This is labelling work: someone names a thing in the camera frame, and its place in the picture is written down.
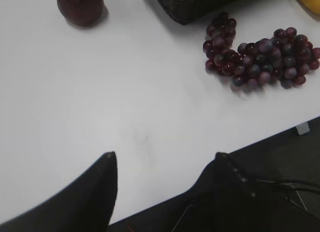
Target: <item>dark floor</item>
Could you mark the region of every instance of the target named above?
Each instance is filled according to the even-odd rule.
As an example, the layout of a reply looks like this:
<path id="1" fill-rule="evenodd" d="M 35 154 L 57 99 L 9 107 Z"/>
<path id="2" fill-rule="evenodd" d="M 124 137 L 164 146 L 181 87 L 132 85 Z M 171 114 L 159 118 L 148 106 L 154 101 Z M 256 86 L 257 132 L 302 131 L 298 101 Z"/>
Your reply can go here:
<path id="1" fill-rule="evenodd" d="M 301 179 L 320 184 L 320 118 L 309 122 L 311 132 L 296 128 L 232 153 L 247 171 L 270 178 Z M 320 218 L 320 195 L 301 192 L 309 212 Z"/>

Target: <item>artificial grape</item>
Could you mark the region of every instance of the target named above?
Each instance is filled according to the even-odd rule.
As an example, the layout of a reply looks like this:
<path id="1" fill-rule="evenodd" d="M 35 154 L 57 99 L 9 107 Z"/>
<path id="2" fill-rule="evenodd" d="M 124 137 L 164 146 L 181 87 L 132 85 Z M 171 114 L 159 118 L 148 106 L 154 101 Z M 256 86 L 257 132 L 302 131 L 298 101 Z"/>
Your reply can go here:
<path id="1" fill-rule="evenodd" d="M 234 42 L 234 38 L 233 38 L 233 37 L 226 37 L 226 38 L 224 39 L 224 41 L 225 41 L 225 45 L 226 45 L 226 46 L 231 46 L 232 43 Z"/>
<path id="2" fill-rule="evenodd" d="M 216 49 L 222 49 L 225 46 L 225 40 L 221 37 L 216 37 L 212 39 L 212 47 Z"/>
<path id="3" fill-rule="evenodd" d="M 296 56 L 301 59 L 301 60 L 307 60 L 311 57 L 311 51 L 309 48 L 305 47 L 305 48 L 300 48 L 297 53 Z"/>
<path id="4" fill-rule="evenodd" d="M 258 81 L 255 78 L 250 78 L 246 84 L 251 89 L 256 89 L 258 87 Z"/>
<path id="5" fill-rule="evenodd" d="M 213 61 L 216 66 L 222 67 L 225 63 L 225 56 L 223 54 L 216 54 Z"/>
<path id="6" fill-rule="evenodd" d="M 231 28 L 235 28 L 237 26 L 237 22 L 235 19 L 233 18 L 230 18 L 227 22 L 228 26 L 231 27 Z"/>
<path id="7" fill-rule="evenodd" d="M 271 64 L 265 64 L 261 67 L 261 70 L 267 73 L 271 73 L 274 70 L 274 67 Z"/>
<path id="8" fill-rule="evenodd" d="M 297 68 L 298 76 L 304 76 L 310 71 L 308 64 L 303 64 Z"/>
<path id="9" fill-rule="evenodd" d="M 293 79 L 297 76 L 297 70 L 295 68 L 287 68 L 285 69 L 283 75 L 287 79 Z"/>
<path id="10" fill-rule="evenodd" d="M 255 57 L 255 61 L 256 63 L 258 63 L 259 65 L 263 65 L 264 63 L 266 63 L 267 61 L 267 56 L 264 54 L 258 54 Z"/>
<path id="11" fill-rule="evenodd" d="M 256 55 L 258 53 L 258 49 L 254 43 L 248 43 L 245 47 L 245 54 L 247 55 Z"/>
<path id="12" fill-rule="evenodd" d="M 296 64 L 296 60 L 294 57 L 290 56 L 290 57 L 284 57 L 283 59 L 283 63 L 287 68 L 291 68 L 294 67 Z"/>
<path id="13" fill-rule="evenodd" d="M 246 53 L 246 46 L 247 46 L 247 43 L 241 43 L 238 46 L 238 53 L 241 55 L 244 55 Z"/>
<path id="14" fill-rule="evenodd" d="M 312 48 L 314 48 L 314 45 L 311 42 L 307 42 L 306 43 L 306 47 L 310 49 L 310 51 L 312 50 Z"/>
<path id="15" fill-rule="evenodd" d="M 254 62 L 254 60 L 250 56 L 243 56 L 242 57 L 242 64 L 245 66 L 250 66 L 250 65 L 252 65 L 253 62 Z"/>
<path id="16" fill-rule="evenodd" d="M 302 84 L 304 84 L 305 82 L 306 82 L 306 77 L 305 76 L 300 76 L 300 77 L 296 77 L 295 79 L 293 79 L 293 83 L 295 84 L 295 85 L 302 85 Z"/>
<path id="17" fill-rule="evenodd" d="M 209 49 L 212 49 L 212 41 L 205 41 L 203 44 L 204 52 L 207 52 Z"/>
<path id="18" fill-rule="evenodd" d="M 320 48 L 313 48 L 312 53 L 315 59 L 320 59 Z"/>
<path id="19" fill-rule="evenodd" d="M 212 60 L 208 60 L 205 63 L 205 68 L 207 69 L 207 72 L 213 72 L 216 69 L 216 65 Z"/>
<path id="20" fill-rule="evenodd" d="M 270 76 L 270 73 L 268 72 L 260 73 L 258 78 L 260 84 L 267 84 L 270 81 L 270 79 L 271 79 L 271 76 Z"/>
<path id="21" fill-rule="evenodd" d="M 295 28 L 287 28 L 285 32 L 288 37 L 294 37 L 297 35 L 297 30 Z"/>
<path id="22" fill-rule="evenodd" d="M 282 79 L 281 80 L 281 86 L 285 89 L 289 89 L 294 85 L 294 83 L 291 80 L 288 79 Z"/>
<path id="23" fill-rule="evenodd" d="M 272 49 L 272 42 L 268 39 L 263 39 L 260 43 L 259 43 L 259 51 L 262 53 L 268 53 L 271 51 Z"/>
<path id="24" fill-rule="evenodd" d="M 217 37 L 224 38 L 225 37 L 225 33 L 220 29 L 215 29 L 212 32 L 211 36 L 212 36 L 212 38 L 217 38 Z"/>
<path id="25" fill-rule="evenodd" d="M 226 62 L 222 67 L 222 72 L 226 75 L 232 75 L 234 74 L 235 66 L 231 62 Z"/>
<path id="26" fill-rule="evenodd" d="M 250 77 L 256 77 L 260 74 L 260 67 L 257 64 L 253 64 L 249 69 L 248 69 L 248 74 Z"/>
<path id="27" fill-rule="evenodd" d="M 283 63 L 282 59 L 278 59 L 278 60 L 272 62 L 272 66 L 274 68 L 282 68 L 283 65 L 284 65 L 284 63 Z"/>
<path id="28" fill-rule="evenodd" d="M 309 63 L 309 67 L 311 70 L 317 70 L 320 67 L 320 62 L 318 60 L 315 60 Z"/>
<path id="29" fill-rule="evenodd" d="M 206 28 L 206 34 L 211 37 L 211 36 L 212 36 L 212 33 L 214 32 L 215 29 L 216 29 L 215 26 L 212 25 L 212 24 L 210 24 L 210 25 Z"/>
<path id="30" fill-rule="evenodd" d="M 271 78 L 272 78 L 273 80 L 277 80 L 277 79 L 281 78 L 282 75 L 283 75 L 282 69 L 278 69 L 278 68 L 277 68 L 277 69 L 274 69 L 274 70 L 271 72 Z"/>
<path id="31" fill-rule="evenodd" d="M 306 47 L 308 43 L 308 38 L 305 35 L 298 35 L 294 40 L 294 45 L 303 48 Z"/>
<path id="32" fill-rule="evenodd" d="M 238 65 L 235 67 L 234 69 L 234 74 L 236 75 L 242 75 L 243 73 L 245 73 L 245 66 L 244 65 Z"/>
<path id="33" fill-rule="evenodd" d="M 213 59 L 216 55 L 216 51 L 213 49 L 209 49 L 207 50 L 207 52 L 205 53 L 206 57 L 209 59 Z"/>
<path id="34" fill-rule="evenodd" d="M 280 38 L 280 39 L 285 39 L 287 36 L 287 33 L 285 32 L 285 30 L 283 29 L 277 29 L 275 30 L 275 32 L 273 33 L 273 36 L 275 38 Z"/>
<path id="35" fill-rule="evenodd" d="M 232 83 L 236 87 L 241 87 L 245 83 L 245 80 L 242 76 L 235 75 L 232 77 Z"/>
<path id="36" fill-rule="evenodd" d="M 294 45 L 292 43 L 286 43 L 284 44 L 283 48 L 282 48 L 282 52 L 284 55 L 293 55 L 294 54 Z"/>

